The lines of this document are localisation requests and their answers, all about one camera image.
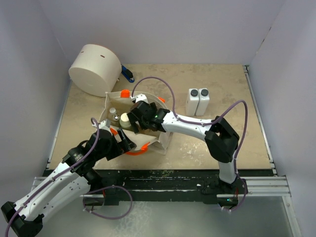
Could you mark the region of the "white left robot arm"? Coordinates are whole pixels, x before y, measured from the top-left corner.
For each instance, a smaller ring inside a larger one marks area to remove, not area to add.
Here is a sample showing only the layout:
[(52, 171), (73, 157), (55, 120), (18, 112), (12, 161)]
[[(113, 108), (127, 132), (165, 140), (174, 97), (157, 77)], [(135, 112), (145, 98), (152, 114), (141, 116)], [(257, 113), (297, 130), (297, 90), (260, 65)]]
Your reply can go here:
[(119, 129), (117, 141), (108, 129), (93, 133), (89, 140), (70, 149), (58, 166), (29, 194), (6, 202), (2, 213), (7, 221), (5, 236), (13, 230), (19, 237), (34, 237), (58, 211), (77, 197), (101, 190), (102, 178), (93, 169), (100, 159), (125, 154), (136, 147)]

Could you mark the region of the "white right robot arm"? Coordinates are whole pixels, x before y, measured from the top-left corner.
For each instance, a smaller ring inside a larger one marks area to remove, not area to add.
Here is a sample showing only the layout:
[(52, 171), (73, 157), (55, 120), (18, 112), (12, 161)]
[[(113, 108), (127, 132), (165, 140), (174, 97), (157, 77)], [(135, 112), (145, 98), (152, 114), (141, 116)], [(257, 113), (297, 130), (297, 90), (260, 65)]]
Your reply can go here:
[(220, 189), (231, 193), (237, 188), (235, 154), (239, 135), (219, 116), (215, 120), (175, 115), (172, 111), (157, 108), (154, 102), (138, 101), (127, 113), (135, 133), (139, 129), (180, 133), (204, 141), (210, 155), (218, 161)]

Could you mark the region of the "white square bottle dark cap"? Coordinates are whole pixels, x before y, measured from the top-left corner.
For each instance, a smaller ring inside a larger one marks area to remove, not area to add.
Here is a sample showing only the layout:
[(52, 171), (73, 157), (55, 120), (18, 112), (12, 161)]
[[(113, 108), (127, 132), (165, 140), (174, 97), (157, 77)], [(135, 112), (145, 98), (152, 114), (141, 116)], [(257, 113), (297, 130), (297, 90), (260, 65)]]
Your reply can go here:
[(190, 88), (187, 94), (186, 101), (186, 115), (191, 117), (194, 116), (199, 103), (198, 90), (196, 88)]

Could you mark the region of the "clear bottle white cap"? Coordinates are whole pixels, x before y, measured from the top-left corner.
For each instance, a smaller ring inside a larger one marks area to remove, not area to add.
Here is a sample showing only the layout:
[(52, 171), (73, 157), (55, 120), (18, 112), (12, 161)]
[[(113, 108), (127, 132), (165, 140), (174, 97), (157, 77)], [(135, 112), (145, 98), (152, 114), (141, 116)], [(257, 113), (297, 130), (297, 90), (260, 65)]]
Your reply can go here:
[(109, 109), (109, 115), (115, 117), (117, 115), (117, 111), (114, 107)]

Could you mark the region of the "green bottle white cap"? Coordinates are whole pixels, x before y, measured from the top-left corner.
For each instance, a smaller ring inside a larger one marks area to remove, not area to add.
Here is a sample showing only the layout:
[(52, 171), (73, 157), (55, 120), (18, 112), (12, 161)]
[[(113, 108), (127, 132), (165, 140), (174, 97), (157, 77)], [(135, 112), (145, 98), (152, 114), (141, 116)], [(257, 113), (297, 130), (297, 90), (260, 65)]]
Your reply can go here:
[(126, 129), (126, 130), (131, 129), (131, 123), (130, 123), (127, 113), (121, 114), (119, 123), (122, 129)]

